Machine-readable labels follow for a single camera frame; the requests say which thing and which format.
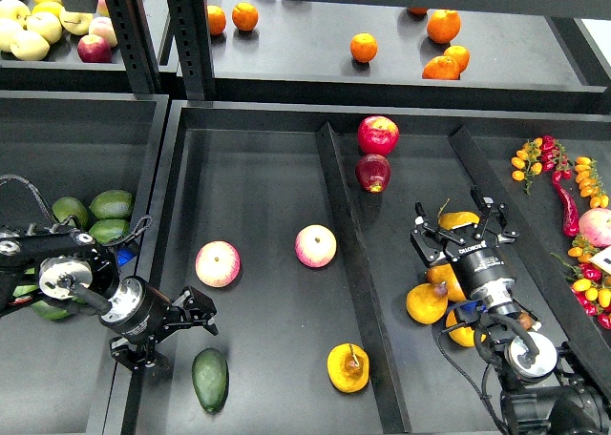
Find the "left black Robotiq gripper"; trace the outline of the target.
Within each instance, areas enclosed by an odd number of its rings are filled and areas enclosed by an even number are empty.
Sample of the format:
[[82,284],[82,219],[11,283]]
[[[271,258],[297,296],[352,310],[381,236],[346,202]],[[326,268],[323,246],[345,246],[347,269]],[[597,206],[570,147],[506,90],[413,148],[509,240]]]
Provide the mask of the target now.
[[111,309],[102,316],[102,324],[120,336],[109,341],[111,357],[131,371],[168,369],[169,361],[157,352],[157,343],[180,329],[201,326],[213,336],[219,334],[215,303],[192,286],[184,287],[171,302],[144,279],[132,276],[118,284],[109,302]]

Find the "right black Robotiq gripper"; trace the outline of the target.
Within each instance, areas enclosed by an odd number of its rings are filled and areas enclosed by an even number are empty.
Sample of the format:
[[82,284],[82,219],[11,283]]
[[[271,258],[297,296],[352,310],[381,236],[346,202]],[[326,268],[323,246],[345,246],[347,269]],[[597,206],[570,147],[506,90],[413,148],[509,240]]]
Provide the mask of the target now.
[[411,244],[426,266],[449,262],[468,300],[508,301],[516,276],[501,245],[514,243],[519,232],[509,225],[505,203],[485,197],[478,187],[472,187],[470,194],[479,222],[468,238],[431,224],[422,204],[416,202]]

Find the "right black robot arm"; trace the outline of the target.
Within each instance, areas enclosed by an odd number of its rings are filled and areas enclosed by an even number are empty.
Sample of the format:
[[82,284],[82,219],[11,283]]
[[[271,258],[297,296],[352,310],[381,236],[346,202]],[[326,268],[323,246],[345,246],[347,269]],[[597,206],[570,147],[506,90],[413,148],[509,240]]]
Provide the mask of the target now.
[[501,247],[518,233],[507,224],[506,206],[471,190],[476,222],[444,227],[415,205],[411,243],[423,263],[451,266],[466,299],[449,308],[453,322],[436,340],[461,328],[474,331],[474,349],[501,387],[495,409],[486,379],[473,389],[503,434],[607,434],[610,405],[563,344],[539,333],[537,316],[513,295],[516,276]]

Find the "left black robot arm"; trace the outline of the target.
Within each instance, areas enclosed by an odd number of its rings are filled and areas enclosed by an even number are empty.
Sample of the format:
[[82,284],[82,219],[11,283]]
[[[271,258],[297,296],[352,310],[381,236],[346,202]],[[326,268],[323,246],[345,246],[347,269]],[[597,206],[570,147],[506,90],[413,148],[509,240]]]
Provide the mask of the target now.
[[44,301],[96,316],[116,333],[110,341],[112,357],[132,371],[163,361],[157,345],[179,330],[201,326],[219,333],[216,306],[197,289],[186,286],[170,300],[143,278],[120,275],[126,257],[138,254],[136,240],[150,226],[150,216],[141,217],[126,237],[102,244],[80,227],[76,216],[58,219],[26,178],[7,174],[1,181],[27,187],[51,222],[43,228],[2,228],[2,315]]

